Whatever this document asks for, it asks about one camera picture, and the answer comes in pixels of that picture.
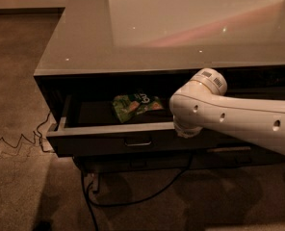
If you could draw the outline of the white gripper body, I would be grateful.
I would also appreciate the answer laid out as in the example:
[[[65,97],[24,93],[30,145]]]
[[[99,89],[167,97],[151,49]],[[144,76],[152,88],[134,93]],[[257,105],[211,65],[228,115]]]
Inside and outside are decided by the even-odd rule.
[[[181,138],[189,139],[197,136],[202,128],[197,126],[188,118],[173,117],[173,125],[177,135]]]

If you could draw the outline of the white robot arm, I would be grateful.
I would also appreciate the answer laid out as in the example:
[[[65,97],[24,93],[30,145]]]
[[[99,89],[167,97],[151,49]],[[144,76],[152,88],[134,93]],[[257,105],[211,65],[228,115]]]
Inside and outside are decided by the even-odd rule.
[[[174,128],[184,138],[214,130],[285,155],[285,101],[232,98],[227,83],[203,68],[170,98]]]

